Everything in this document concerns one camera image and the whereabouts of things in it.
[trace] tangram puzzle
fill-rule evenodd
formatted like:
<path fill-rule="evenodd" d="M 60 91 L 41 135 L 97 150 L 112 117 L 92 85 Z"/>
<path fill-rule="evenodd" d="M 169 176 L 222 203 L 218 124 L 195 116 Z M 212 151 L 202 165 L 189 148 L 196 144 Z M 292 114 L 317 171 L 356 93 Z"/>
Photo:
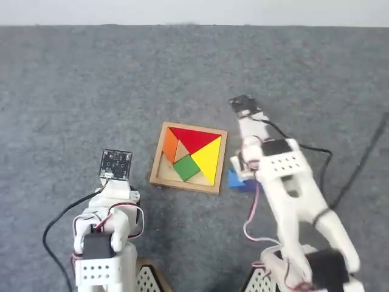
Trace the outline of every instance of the tangram puzzle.
<path fill-rule="evenodd" d="M 164 122 L 150 183 L 219 193 L 227 132 Z"/>

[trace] red triangle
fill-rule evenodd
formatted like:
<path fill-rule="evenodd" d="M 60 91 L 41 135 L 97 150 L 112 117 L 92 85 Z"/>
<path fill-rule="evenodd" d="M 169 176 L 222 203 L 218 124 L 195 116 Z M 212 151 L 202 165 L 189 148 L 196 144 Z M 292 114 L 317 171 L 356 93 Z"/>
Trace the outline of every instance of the red triangle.
<path fill-rule="evenodd" d="M 182 128 L 170 127 L 170 129 L 173 134 L 182 142 L 191 155 L 221 136 L 220 134 Z"/>

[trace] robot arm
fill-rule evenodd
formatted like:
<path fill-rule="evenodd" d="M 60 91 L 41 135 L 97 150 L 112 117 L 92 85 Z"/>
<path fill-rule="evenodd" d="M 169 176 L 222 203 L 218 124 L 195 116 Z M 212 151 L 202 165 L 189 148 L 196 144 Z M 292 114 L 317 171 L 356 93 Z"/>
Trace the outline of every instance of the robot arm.
<path fill-rule="evenodd" d="M 73 220 L 74 270 L 78 292 L 135 292 L 136 247 L 128 239 L 137 227 L 140 195 L 128 182 L 130 152 L 105 150 L 103 190 Z"/>
<path fill-rule="evenodd" d="M 331 255 L 317 252 L 310 246 L 302 246 L 299 242 L 299 223 L 306 221 L 312 224 L 315 217 L 327 209 L 328 205 L 296 140 L 271 139 L 267 124 L 262 122 L 269 119 L 257 107 L 254 99 L 239 96 L 232 99 L 230 104 L 238 116 L 243 139 L 241 151 L 231 158 L 231 162 L 240 180 L 255 178 L 261 183 L 277 221 L 283 258 L 275 257 L 269 249 L 263 253 L 262 261 L 272 271 L 272 277 L 279 287 L 283 291 L 291 290 L 285 284 L 286 270 L 290 273 L 291 282 L 300 275 L 304 282 L 315 286 L 317 271 L 314 271 L 314 267 L 323 269 L 324 262 L 335 251 L 342 255 L 347 276 L 357 272 L 359 257 L 335 212 L 325 213 L 315 226 L 332 247 L 334 252 Z M 351 279 L 343 283 L 343 290 L 360 292 L 363 291 L 363 286 Z M 331 292 L 329 288 L 320 291 Z"/>

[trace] blue block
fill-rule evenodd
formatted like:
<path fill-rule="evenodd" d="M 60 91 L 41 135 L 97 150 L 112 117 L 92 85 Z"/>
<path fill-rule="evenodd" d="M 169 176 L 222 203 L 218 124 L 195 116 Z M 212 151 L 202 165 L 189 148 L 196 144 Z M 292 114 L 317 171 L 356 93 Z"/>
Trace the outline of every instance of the blue block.
<path fill-rule="evenodd" d="M 240 181 L 235 172 L 229 170 L 229 188 L 236 189 L 246 186 L 244 182 Z"/>
<path fill-rule="evenodd" d="M 240 192 L 255 192 L 257 182 L 254 179 L 244 181 L 244 186 L 238 188 Z"/>

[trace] green square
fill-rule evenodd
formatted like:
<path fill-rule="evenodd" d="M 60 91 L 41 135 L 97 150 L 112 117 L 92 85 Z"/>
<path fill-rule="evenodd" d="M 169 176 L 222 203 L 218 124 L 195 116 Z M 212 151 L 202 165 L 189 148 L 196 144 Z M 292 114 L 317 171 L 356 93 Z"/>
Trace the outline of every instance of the green square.
<path fill-rule="evenodd" d="M 187 181 L 200 171 L 200 168 L 190 155 L 186 155 L 178 160 L 173 164 L 173 167 L 183 181 Z"/>

